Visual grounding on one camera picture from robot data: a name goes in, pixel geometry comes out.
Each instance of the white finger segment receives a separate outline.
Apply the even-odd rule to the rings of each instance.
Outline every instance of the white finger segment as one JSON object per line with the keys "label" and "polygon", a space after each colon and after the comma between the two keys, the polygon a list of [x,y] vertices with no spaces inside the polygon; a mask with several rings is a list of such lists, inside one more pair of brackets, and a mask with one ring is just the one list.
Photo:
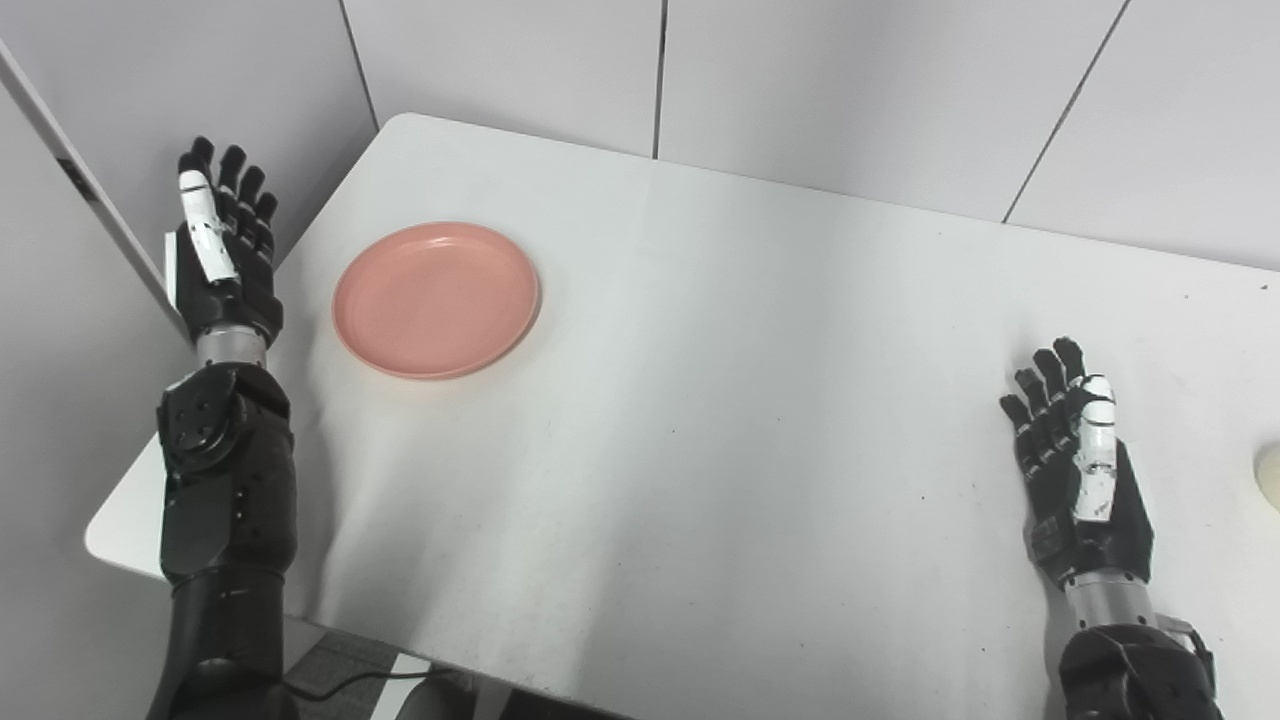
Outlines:
{"label": "white finger segment", "polygon": [[223,245],[223,223],[218,219],[209,178],[200,170],[186,170],[178,176],[178,186],[182,190],[182,213],[187,219],[187,232],[196,249],[200,268],[205,272],[205,279],[211,283],[238,279],[236,264]]}
{"label": "white finger segment", "polygon": [[1080,410],[1080,447],[1074,459],[1080,470],[1080,493],[1073,514],[1078,523],[1107,523],[1116,493],[1115,396],[1102,375],[1085,378],[1083,389],[1094,398]]}
{"label": "white finger segment", "polygon": [[178,233],[164,233],[164,293],[178,307]]}

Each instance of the floor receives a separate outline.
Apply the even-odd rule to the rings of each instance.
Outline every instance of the floor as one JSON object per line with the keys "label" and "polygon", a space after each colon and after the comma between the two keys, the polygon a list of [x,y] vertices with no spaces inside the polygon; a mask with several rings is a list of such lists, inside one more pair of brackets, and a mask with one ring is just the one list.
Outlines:
{"label": "floor", "polygon": [[[301,689],[321,693],[360,673],[390,671],[399,657],[392,646],[329,632],[285,674],[285,680]],[[417,680],[392,680],[412,687]],[[301,720],[370,720],[385,680],[364,680],[343,689],[325,702],[298,700]],[[498,720],[511,696],[511,687],[497,680],[477,679],[479,702],[474,720]]]}

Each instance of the gray wall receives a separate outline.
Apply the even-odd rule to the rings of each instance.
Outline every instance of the gray wall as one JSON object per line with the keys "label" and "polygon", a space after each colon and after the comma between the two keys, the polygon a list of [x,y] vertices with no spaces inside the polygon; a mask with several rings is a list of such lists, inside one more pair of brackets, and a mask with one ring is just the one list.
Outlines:
{"label": "gray wall", "polygon": [[1009,222],[1280,270],[1280,4],[1133,3]]}
{"label": "gray wall", "polygon": [[378,120],[653,152],[662,0],[346,0]]}
{"label": "gray wall", "polygon": [[0,40],[157,266],[196,135],[268,170],[288,246],[375,133],[339,0],[12,0]]}
{"label": "gray wall", "polygon": [[169,597],[84,525],[188,351],[0,87],[0,717],[141,717]]}
{"label": "gray wall", "polygon": [[659,158],[998,222],[1121,0],[669,0]]}

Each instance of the robot forearm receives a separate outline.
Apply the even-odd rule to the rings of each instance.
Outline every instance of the robot forearm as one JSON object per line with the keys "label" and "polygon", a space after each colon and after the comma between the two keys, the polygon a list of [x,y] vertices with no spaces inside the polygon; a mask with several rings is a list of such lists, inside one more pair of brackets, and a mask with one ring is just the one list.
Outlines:
{"label": "robot forearm", "polygon": [[[187,187],[196,184],[195,160],[207,165],[184,156],[183,190],[209,193]],[[242,205],[232,187],[228,201],[225,176],[218,202],[184,204],[206,214],[216,206],[221,218],[188,217],[172,258],[174,302],[200,369],[170,387],[157,410],[166,468],[160,566],[173,585],[173,618],[148,720],[297,717],[280,684],[284,571],[297,547],[293,436],[288,398],[264,368],[266,346],[280,331],[279,302],[270,293],[269,254],[227,223],[232,214],[239,220],[253,197]],[[247,219],[241,225],[252,231],[256,218]],[[205,242],[212,225],[223,247],[197,252],[195,225]],[[214,258],[215,272],[204,256]]]}
{"label": "robot forearm", "polygon": [[1001,406],[1036,516],[1028,544],[1075,615],[1059,664],[1068,717],[1220,720],[1212,655],[1189,624],[1156,614],[1147,594],[1155,534],[1116,439],[1110,383],[1084,374],[1068,338],[1034,361],[1039,374],[1015,374],[1027,404],[1010,395]]}

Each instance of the white table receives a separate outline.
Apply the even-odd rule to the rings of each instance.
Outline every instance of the white table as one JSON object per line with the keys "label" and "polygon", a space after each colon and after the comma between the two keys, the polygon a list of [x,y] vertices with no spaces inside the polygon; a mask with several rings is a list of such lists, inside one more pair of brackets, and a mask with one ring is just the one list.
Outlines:
{"label": "white table", "polygon": [[[442,219],[524,246],[540,316],[474,375],[379,374],[337,279]],[[1069,615],[996,400],[1071,333],[1117,388],[1157,609],[1228,716],[1277,707],[1276,273],[401,115],[279,288],[293,615],[645,720],[1053,716]],[[91,552],[159,577],[161,477],[151,446]]]}

